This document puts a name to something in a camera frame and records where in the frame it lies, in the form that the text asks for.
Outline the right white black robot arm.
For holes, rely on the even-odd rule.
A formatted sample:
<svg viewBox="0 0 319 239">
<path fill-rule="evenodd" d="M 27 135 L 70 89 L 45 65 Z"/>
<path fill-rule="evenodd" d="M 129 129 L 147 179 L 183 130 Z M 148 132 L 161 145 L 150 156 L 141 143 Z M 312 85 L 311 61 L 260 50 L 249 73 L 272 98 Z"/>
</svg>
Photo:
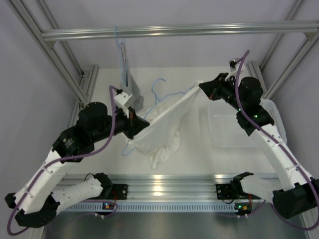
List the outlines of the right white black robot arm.
<svg viewBox="0 0 319 239">
<path fill-rule="evenodd" d="M 226 73 L 199 84 L 212 100 L 224 100 L 236 111 L 239 126 L 262 149 L 279 184 L 274 185 L 253 173 L 235 176 L 230 184 L 236 198 L 250 194 L 270 202 L 284 219 L 311 210 L 318 205 L 319 181 L 309 174 L 293 156 L 281 138 L 273 118 L 261 105 L 263 89 L 258 79 L 245 77 L 240 83 Z"/>
</svg>

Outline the white tank top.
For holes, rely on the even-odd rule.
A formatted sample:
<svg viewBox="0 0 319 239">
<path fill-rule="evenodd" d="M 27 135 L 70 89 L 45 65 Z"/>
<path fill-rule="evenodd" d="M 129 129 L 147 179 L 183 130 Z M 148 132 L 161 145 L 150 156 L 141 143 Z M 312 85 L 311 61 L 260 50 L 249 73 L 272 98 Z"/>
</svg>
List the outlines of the white tank top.
<svg viewBox="0 0 319 239">
<path fill-rule="evenodd" d="M 181 119 L 190 110 L 201 89 L 199 84 L 195 83 L 185 91 L 179 91 L 159 96 L 155 92 L 157 79 L 151 91 L 155 97 L 154 106 L 142 114 L 143 119 L 150 125 L 127 140 L 126 146 L 122 151 L 123 156 L 129 155 L 133 150 L 148 157 L 151 169 L 156 169 L 161 163 L 168 161 L 179 149 L 181 136 L 179 125 Z"/>
</svg>

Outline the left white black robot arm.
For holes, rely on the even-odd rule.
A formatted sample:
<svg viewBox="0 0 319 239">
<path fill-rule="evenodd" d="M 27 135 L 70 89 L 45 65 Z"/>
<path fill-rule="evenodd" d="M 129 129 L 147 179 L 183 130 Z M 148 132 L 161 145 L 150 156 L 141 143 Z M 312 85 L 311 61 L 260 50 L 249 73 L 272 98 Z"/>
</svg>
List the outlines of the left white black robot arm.
<svg viewBox="0 0 319 239">
<path fill-rule="evenodd" d="M 137 116 L 130 108 L 126 116 L 122 110 L 112 109 L 108 114 L 104 103 L 88 104 L 78 114 L 78 121 L 63 131 L 36 174 L 24 189 L 9 193 L 5 201 L 17 213 L 11 216 L 17 224 L 26 228 L 40 228 L 50 223 L 61 211 L 88 199 L 109 199 L 113 183 L 105 173 L 96 173 L 90 179 L 64 190 L 55 191 L 55 186 L 67 171 L 94 151 L 94 144 L 109 142 L 123 133 L 129 139 L 150 124 Z"/>
</svg>

